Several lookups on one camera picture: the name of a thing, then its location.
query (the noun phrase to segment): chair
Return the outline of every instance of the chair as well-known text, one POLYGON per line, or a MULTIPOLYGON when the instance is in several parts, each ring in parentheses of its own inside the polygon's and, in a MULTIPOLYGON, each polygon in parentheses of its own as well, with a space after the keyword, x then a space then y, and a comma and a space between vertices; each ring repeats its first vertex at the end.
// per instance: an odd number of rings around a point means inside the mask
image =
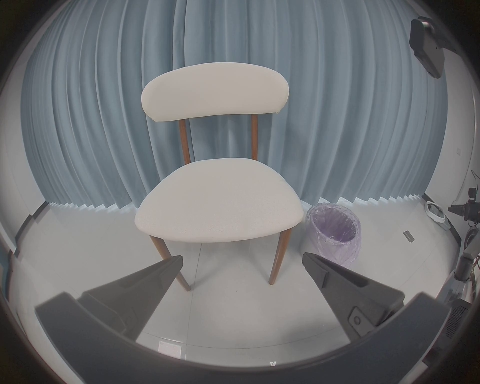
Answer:
MULTIPOLYGON (((164 73, 142 92, 153 121, 179 121, 185 165, 165 177, 140 204, 137 228, 150 235, 163 259, 164 239, 228 242, 280 232, 269 284, 275 283, 291 230, 303 217, 300 199, 273 169, 257 161, 258 114, 278 113, 288 98, 283 76, 258 65, 214 62, 164 73), (190 162, 185 119, 252 115, 252 158, 190 162)), ((181 273, 177 280, 190 286, 181 273)))

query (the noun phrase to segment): chair backrest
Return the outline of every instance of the chair backrest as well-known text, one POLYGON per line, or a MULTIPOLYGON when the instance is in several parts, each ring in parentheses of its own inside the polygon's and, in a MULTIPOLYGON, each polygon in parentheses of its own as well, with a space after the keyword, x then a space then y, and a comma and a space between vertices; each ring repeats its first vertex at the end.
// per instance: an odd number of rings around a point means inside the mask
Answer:
POLYGON ((257 114, 278 113, 288 99, 288 83, 259 65, 214 62, 164 73, 142 92, 142 108, 153 121, 180 124, 185 163, 190 162, 185 119, 213 115, 252 115, 252 158, 257 159, 257 114))

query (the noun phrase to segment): floor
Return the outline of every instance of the floor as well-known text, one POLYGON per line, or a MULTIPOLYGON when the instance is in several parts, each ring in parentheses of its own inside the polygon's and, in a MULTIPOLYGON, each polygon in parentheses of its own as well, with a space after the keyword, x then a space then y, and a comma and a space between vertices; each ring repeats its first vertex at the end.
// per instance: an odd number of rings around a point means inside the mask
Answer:
MULTIPOLYGON (((351 269, 404 291, 436 296, 458 245, 415 197, 339 201, 360 219, 362 248, 351 269), (410 231, 412 243, 403 235, 410 231)), ((136 209, 51 204, 20 239, 10 301, 34 347, 54 357, 33 307, 61 291, 79 297, 160 260, 133 223, 136 209)), ((183 255, 186 292, 174 281, 137 342, 181 359, 226 366, 276 365, 348 343, 301 264, 303 224, 295 227, 275 285, 268 276, 278 235, 221 244, 167 241, 183 255)))

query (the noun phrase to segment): curtain fold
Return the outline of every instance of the curtain fold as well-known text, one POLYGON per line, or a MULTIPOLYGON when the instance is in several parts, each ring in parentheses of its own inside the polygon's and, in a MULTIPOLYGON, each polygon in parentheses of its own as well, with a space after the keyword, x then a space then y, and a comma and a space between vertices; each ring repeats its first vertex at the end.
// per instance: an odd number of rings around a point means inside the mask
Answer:
MULTIPOLYGON (((28 162, 45 199, 139 206, 183 165, 177 122, 154 122, 142 89, 213 61, 281 73, 285 107, 259 116, 259 161, 299 197, 336 202, 424 193, 446 126, 445 75, 408 44, 403 0, 73 0, 29 59, 28 162)), ((191 157, 250 157, 248 116, 187 123, 191 157)))

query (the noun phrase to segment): purple trash bag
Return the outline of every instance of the purple trash bag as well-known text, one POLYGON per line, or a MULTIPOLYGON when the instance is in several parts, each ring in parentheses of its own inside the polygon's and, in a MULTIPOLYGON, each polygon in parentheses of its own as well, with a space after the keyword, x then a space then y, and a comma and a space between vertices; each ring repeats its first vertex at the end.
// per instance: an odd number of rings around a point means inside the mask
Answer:
POLYGON ((349 266, 360 253, 360 221, 341 205, 312 206, 305 218, 305 230, 317 254, 341 266, 349 266))

